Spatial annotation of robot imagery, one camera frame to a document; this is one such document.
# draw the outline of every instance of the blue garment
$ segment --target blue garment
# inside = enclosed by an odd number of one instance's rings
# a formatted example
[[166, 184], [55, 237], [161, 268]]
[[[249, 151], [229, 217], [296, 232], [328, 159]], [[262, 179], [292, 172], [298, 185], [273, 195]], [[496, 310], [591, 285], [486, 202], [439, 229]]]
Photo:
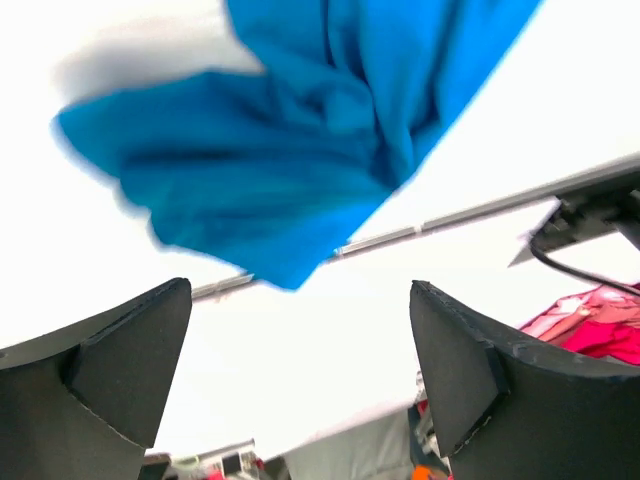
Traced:
[[538, 3], [229, 0], [265, 75], [203, 72], [57, 121], [161, 242], [295, 289], [416, 172]]

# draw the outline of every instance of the gray fabric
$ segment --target gray fabric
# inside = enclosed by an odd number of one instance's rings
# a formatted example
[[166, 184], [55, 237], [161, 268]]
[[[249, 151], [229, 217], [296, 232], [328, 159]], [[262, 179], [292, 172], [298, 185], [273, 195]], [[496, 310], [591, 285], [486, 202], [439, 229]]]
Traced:
[[407, 480], [409, 422], [401, 411], [286, 454], [291, 480]]

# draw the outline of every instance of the white surface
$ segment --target white surface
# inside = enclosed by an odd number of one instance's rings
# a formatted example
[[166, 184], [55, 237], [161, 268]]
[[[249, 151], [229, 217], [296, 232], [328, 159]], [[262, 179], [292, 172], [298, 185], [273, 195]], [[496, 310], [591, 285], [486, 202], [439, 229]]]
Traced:
[[[63, 102], [88, 92], [207, 65], [256, 68], [221, 36], [218, 7], [208, 0], [3, 7], [0, 345], [78, 321], [173, 276], [197, 286], [235, 271], [159, 249], [144, 212], [123, 215], [113, 185], [72, 164], [49, 131]], [[640, 151], [639, 8], [628, 0], [548, 0], [415, 181], [358, 236]], [[131, 67], [126, 76], [86, 60], [118, 42], [116, 58]], [[296, 294], [260, 287], [198, 304], [157, 450], [191, 454], [254, 436], [258, 453], [271, 456], [404, 406], [415, 395], [412, 279], [514, 325], [582, 288], [535, 263], [505, 268], [549, 208], [323, 267]], [[619, 236], [558, 254], [623, 281], [636, 280], [638, 257]], [[282, 377], [279, 391], [271, 375]]]

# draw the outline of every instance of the orange object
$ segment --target orange object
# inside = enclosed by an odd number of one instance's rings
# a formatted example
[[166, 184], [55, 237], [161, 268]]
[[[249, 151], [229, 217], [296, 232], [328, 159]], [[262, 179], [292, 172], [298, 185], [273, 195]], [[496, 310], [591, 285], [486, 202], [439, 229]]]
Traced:
[[411, 480], [447, 480], [447, 475], [440, 470], [418, 465], [413, 471]]

